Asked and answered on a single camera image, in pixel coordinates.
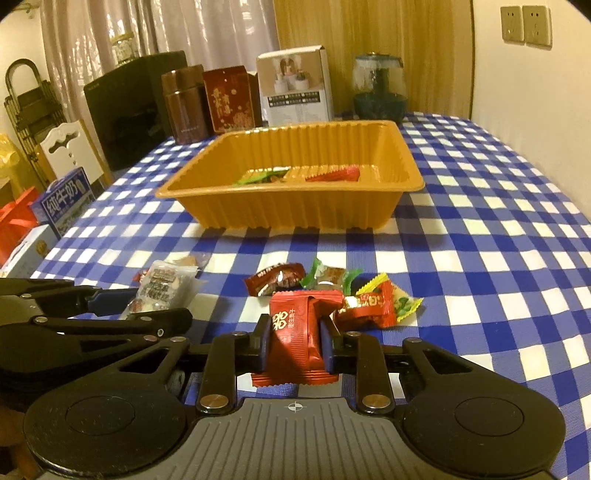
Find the candy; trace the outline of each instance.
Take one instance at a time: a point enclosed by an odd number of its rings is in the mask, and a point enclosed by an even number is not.
[[[291,170],[291,167],[274,167],[269,170],[257,171],[245,179],[238,180],[234,185],[250,185],[254,183],[273,183],[283,181],[285,174]]]
[[[198,271],[197,266],[180,267],[156,260],[141,279],[138,292],[121,314],[121,319],[130,313],[188,306],[199,287],[199,280],[195,280]]]
[[[368,283],[366,283],[363,287],[361,287],[357,291],[356,295],[374,291],[376,287],[384,281],[389,281],[388,275],[386,273],[380,273],[372,280],[370,280]],[[412,313],[415,313],[423,303],[423,299],[415,299],[411,297],[408,293],[406,293],[395,283],[392,283],[392,301],[394,302],[394,309],[396,311],[396,318],[398,323],[404,320]]]
[[[246,278],[244,283],[250,296],[262,297],[272,295],[278,290],[297,287],[305,274],[306,271],[300,263],[278,264]]]
[[[269,305],[273,332],[267,370],[253,374],[252,384],[269,387],[283,383],[323,385],[336,382],[339,376],[324,370],[318,321],[342,304],[343,293],[337,290],[274,294]]]
[[[179,267],[197,267],[197,274],[199,274],[199,272],[201,272],[209,263],[211,257],[211,253],[208,252],[195,252],[193,255],[186,255],[185,257],[180,257],[176,260],[168,260],[168,263]],[[142,283],[149,270],[149,268],[139,270],[133,276],[132,281],[134,283]]]
[[[396,321],[392,284],[387,280],[376,291],[345,297],[345,305],[338,311],[335,325],[346,332],[370,326],[385,329],[396,325]]]
[[[351,295],[351,283],[362,272],[360,268],[346,270],[344,268],[328,267],[318,258],[312,262],[308,274],[302,279],[300,285],[307,290],[342,290],[348,296]]]
[[[361,172],[357,165],[350,165],[340,170],[333,170],[328,173],[306,177],[306,181],[359,181]]]

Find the blue and white checkered tablecloth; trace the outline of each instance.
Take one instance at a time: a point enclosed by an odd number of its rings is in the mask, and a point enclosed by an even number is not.
[[[127,287],[154,260],[211,252],[191,310],[192,341],[252,330],[268,299],[248,297],[243,279],[280,262],[306,268],[317,255],[387,272],[416,297],[417,316],[372,332],[385,344],[419,336],[537,390],[567,423],[553,474],[587,479],[591,443],[591,225],[539,170],[474,123],[411,115],[402,129],[426,188],[404,194],[375,231],[203,229],[156,188],[205,143],[165,142],[115,182],[57,244],[36,277]],[[354,379],[333,385],[255,389],[241,395],[352,395]],[[392,375],[397,398],[402,391]]]

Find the white wall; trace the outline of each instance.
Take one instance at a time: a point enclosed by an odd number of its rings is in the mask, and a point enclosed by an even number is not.
[[[474,0],[472,119],[532,162],[591,218],[591,22],[567,0],[551,10],[551,50],[505,43],[506,0]]]
[[[0,132],[7,133],[19,149],[20,143],[4,108],[4,99],[8,96],[4,76],[13,61],[23,58],[32,60],[41,78],[48,80],[39,10],[32,10],[31,15],[25,11],[13,12],[0,22]],[[28,67],[16,69],[12,84],[17,95],[37,86]]]

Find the white product box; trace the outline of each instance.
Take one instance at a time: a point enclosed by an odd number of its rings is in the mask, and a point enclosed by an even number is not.
[[[264,53],[256,70],[270,127],[332,120],[329,62],[322,45]]]
[[[0,270],[0,278],[30,278],[56,243],[56,234],[49,225],[36,226],[12,251]]]

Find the brown canister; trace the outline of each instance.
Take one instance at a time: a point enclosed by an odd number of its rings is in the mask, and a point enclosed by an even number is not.
[[[162,75],[162,89],[168,118],[178,144],[199,142],[214,134],[202,65],[165,73]]]

